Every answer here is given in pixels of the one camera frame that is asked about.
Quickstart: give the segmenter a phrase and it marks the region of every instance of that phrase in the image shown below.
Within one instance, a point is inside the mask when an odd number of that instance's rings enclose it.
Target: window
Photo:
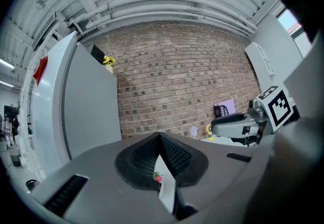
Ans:
[[[278,21],[290,35],[301,28],[301,25],[288,9],[285,9],[284,12],[279,15]]]
[[[311,44],[304,32],[303,27],[298,23],[292,12],[284,9],[278,16],[279,23],[286,29],[297,45],[301,55],[305,57],[311,47]]]

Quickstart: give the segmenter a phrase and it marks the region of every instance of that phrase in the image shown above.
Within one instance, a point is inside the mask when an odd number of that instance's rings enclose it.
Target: ceiling light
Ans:
[[[0,63],[1,63],[1,64],[4,64],[5,66],[7,66],[7,67],[9,67],[9,68],[11,68],[12,70],[15,69],[15,66],[14,66],[13,64],[11,64],[11,63],[9,63],[9,62],[7,62],[7,61],[1,59],[1,58],[0,58]]]
[[[0,80],[0,84],[6,85],[6,86],[8,86],[8,87],[14,87],[13,85],[8,84],[8,83],[6,83],[6,82],[3,82],[3,81],[1,81],[1,80]]]

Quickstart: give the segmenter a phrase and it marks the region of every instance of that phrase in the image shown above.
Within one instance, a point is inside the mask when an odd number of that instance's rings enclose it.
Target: purple paper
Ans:
[[[198,128],[197,128],[197,127],[192,126],[192,127],[190,128],[190,134],[191,134],[191,136],[194,137],[194,139],[195,139],[196,136],[197,136],[197,132],[198,132]]]
[[[225,105],[229,114],[235,113],[235,105],[234,105],[234,100],[233,99],[232,100],[227,100],[225,102],[221,102],[218,105]]]

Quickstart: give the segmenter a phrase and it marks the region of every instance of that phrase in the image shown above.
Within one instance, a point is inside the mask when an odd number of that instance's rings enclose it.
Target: black box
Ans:
[[[101,65],[103,64],[105,54],[101,49],[99,49],[97,46],[92,45],[90,47],[90,54],[92,57],[94,57]]]
[[[214,112],[216,119],[229,115],[227,107],[225,105],[214,105]]]

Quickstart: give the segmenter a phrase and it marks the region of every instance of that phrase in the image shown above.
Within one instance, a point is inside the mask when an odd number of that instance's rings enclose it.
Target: black slot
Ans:
[[[45,208],[62,217],[71,202],[88,181],[86,177],[74,175],[69,181],[45,204]]]
[[[92,45],[90,50],[92,57],[94,57],[102,65],[105,58],[105,54],[103,53],[103,51],[95,45]]]
[[[239,161],[243,161],[243,162],[246,162],[246,163],[249,163],[251,161],[251,159],[252,159],[252,157],[245,156],[245,155],[240,155],[240,154],[235,154],[235,153],[228,153],[226,155],[226,157],[236,159],[236,160],[239,160]]]

